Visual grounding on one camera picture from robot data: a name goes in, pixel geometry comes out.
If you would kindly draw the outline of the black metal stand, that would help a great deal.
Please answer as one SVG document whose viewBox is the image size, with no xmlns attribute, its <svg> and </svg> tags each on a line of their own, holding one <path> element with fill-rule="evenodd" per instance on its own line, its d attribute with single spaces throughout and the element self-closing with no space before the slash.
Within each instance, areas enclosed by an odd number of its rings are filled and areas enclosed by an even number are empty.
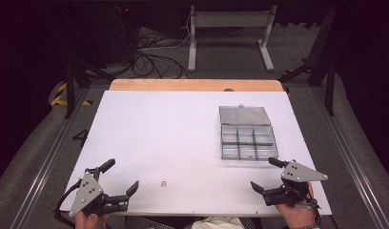
<svg viewBox="0 0 389 229">
<path fill-rule="evenodd" d="M 331 54 L 325 51 L 325 46 L 336 10 L 336 7 L 331 7 L 328 10 L 317 33 L 313 47 L 306 60 L 303 62 L 303 65 L 293 71 L 285 71 L 282 74 L 282 77 L 278 80 L 279 82 L 284 83 L 302 73 L 310 73 L 310 77 L 307 82 L 310 86 L 317 87 L 320 85 L 322 80 L 326 78 L 325 108 L 330 116 L 334 115 L 333 98 L 336 71 L 335 63 L 331 60 Z"/>
</svg>

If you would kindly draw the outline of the white board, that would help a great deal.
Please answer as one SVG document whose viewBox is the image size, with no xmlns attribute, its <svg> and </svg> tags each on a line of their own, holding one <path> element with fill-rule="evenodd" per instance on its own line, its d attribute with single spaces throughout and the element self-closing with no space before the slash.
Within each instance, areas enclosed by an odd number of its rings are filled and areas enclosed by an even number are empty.
<svg viewBox="0 0 389 229">
<path fill-rule="evenodd" d="M 274 216 L 251 181 L 276 188 L 281 169 L 221 158 L 219 107 L 239 104 L 266 110 L 280 159 L 314 165 L 284 92 L 106 91 L 69 182 L 114 158 L 99 183 L 113 196 L 138 180 L 131 215 Z"/>
</svg>

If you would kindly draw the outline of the clear plastic compartment box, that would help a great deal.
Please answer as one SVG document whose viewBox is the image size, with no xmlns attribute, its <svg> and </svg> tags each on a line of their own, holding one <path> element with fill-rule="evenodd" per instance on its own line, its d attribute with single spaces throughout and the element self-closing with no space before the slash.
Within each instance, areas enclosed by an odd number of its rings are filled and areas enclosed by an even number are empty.
<svg viewBox="0 0 389 229">
<path fill-rule="evenodd" d="M 219 118 L 222 159 L 278 158 L 274 129 L 263 107 L 220 106 Z"/>
</svg>

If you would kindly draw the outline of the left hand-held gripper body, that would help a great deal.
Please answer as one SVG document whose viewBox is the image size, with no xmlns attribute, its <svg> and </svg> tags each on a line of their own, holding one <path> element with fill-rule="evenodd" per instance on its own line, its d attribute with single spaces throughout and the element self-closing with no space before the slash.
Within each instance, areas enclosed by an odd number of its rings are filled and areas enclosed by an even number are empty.
<svg viewBox="0 0 389 229">
<path fill-rule="evenodd" d="M 96 214 L 102 217 L 128 210 L 129 196 L 110 197 L 106 195 L 98 182 L 99 175 L 99 169 L 85 171 L 69 211 L 70 217 L 74 217 L 79 212 L 83 212 L 86 216 Z"/>
</svg>

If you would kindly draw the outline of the black tripod stand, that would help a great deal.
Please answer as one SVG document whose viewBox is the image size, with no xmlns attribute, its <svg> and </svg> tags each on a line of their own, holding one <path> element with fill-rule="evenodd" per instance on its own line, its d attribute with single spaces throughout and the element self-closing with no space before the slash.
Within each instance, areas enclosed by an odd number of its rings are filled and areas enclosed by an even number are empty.
<svg viewBox="0 0 389 229">
<path fill-rule="evenodd" d="M 112 82 L 115 80 L 114 76 L 109 73 L 96 68 L 93 64 L 87 62 L 79 56 L 76 51 L 76 44 L 73 38 L 73 34 L 76 31 L 73 30 L 73 26 L 67 15 L 60 11 L 58 27 L 60 34 L 58 35 L 59 43 L 62 45 L 60 50 L 66 57 L 66 76 L 65 83 L 67 89 L 67 114 L 66 118 L 70 118 L 77 106 L 75 101 L 75 87 L 74 83 L 77 83 L 80 88 L 88 89 L 91 85 L 90 77 L 86 73 L 89 70 L 95 73 L 99 78 L 107 79 Z"/>
</svg>

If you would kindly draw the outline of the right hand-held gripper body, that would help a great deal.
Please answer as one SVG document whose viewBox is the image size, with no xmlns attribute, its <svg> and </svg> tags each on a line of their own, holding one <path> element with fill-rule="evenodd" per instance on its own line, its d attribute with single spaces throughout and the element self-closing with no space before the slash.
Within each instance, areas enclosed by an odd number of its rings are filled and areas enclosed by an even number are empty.
<svg viewBox="0 0 389 229">
<path fill-rule="evenodd" d="M 309 182 L 327 180 L 328 176 L 295 160 L 287 162 L 280 175 L 282 184 L 262 194 L 266 205 L 317 206 L 317 200 L 311 197 Z"/>
</svg>

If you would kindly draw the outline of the person's right hand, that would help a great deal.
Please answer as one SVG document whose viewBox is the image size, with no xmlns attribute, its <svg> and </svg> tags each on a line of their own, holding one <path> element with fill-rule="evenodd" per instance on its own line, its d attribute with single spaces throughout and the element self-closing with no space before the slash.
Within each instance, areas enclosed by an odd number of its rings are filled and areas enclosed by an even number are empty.
<svg viewBox="0 0 389 229">
<path fill-rule="evenodd" d="M 318 229 L 316 210 L 311 207 L 290 207 L 278 204 L 276 209 L 283 216 L 289 229 Z"/>
</svg>

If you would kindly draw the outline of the yellow black hazard tape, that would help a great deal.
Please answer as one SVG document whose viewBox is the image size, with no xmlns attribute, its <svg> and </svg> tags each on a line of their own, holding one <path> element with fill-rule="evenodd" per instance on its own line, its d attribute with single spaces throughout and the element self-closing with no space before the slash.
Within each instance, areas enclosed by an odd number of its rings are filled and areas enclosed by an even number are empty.
<svg viewBox="0 0 389 229">
<path fill-rule="evenodd" d="M 56 92 L 53 100 L 51 101 L 52 106 L 55 106 L 55 105 L 67 106 L 68 105 L 68 101 L 61 99 L 61 96 L 62 96 L 63 92 L 65 92 L 66 89 L 67 89 L 67 83 L 63 82 L 59 86 L 59 88 L 57 89 L 57 92 Z M 92 100 L 84 100 L 82 105 L 83 106 L 91 106 Z"/>
</svg>

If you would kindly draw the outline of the person's left hand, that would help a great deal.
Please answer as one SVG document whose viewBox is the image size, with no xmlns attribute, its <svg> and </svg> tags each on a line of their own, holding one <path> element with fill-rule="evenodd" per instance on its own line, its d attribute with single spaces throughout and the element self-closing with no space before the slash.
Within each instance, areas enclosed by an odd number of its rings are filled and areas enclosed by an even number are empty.
<svg viewBox="0 0 389 229">
<path fill-rule="evenodd" d="M 78 212 L 74 216 L 75 229 L 106 229 L 109 218 L 109 215 L 100 218 L 97 214 L 86 216 L 83 212 Z"/>
</svg>

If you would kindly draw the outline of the aluminium rail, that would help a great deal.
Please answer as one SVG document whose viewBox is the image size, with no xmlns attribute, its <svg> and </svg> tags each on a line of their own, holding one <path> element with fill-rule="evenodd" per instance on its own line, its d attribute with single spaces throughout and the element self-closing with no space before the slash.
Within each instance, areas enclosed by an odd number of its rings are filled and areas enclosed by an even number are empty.
<svg viewBox="0 0 389 229">
<path fill-rule="evenodd" d="M 53 144 L 51 145 L 50 150 L 46 153 L 46 157 L 43 161 L 43 164 L 40 166 L 40 169 L 36 175 L 36 177 L 32 181 L 32 185 L 29 188 L 29 191 L 24 198 L 24 201 L 16 214 L 16 217 L 12 221 L 10 225 L 10 229 L 24 229 L 27 221 L 30 218 L 31 211 L 34 208 L 37 200 L 39 199 L 47 180 L 51 174 L 52 168 L 59 157 L 60 151 L 63 148 L 64 140 L 66 134 L 71 127 L 73 121 L 75 120 L 75 116 L 78 113 L 80 106 L 83 100 L 86 98 L 88 93 L 88 89 L 80 89 L 74 99 L 75 108 L 71 112 L 68 118 L 64 118 L 61 124 L 61 128 L 59 129 Z"/>
<path fill-rule="evenodd" d="M 353 155 L 353 151 L 346 142 L 346 139 L 338 126 L 337 120 L 333 115 L 330 115 L 327 111 L 324 101 L 324 94 L 319 88 L 313 87 L 311 92 L 320 107 L 325 120 L 329 125 L 333 135 L 335 136 L 336 143 L 340 148 L 340 155 L 357 186 L 359 195 L 361 196 L 372 221 L 375 223 L 377 229 L 389 229 L 389 219 L 386 217 L 382 207 L 379 204 L 378 198 L 375 196 L 374 190 L 367 175 L 364 173 L 358 161 Z"/>
</svg>

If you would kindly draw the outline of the person's white clothing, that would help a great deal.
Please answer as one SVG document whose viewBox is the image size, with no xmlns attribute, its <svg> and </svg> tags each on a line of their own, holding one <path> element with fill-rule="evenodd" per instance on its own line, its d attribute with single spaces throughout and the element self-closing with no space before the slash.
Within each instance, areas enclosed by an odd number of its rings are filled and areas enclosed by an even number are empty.
<svg viewBox="0 0 389 229">
<path fill-rule="evenodd" d="M 239 218 L 207 217 L 196 220 L 184 229 L 245 229 Z"/>
</svg>

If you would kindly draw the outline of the grey metal stand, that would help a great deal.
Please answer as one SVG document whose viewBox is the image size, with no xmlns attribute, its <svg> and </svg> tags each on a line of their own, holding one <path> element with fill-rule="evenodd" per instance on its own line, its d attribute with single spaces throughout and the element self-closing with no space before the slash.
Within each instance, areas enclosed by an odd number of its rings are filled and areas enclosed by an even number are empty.
<svg viewBox="0 0 389 229">
<path fill-rule="evenodd" d="M 276 17 L 277 6 L 260 11 L 198 11 L 191 6 L 189 17 L 189 59 L 188 71 L 194 72 L 196 66 L 196 30 L 204 28 L 264 28 L 264 34 L 257 41 L 263 63 L 268 72 L 275 70 L 267 43 Z"/>
</svg>

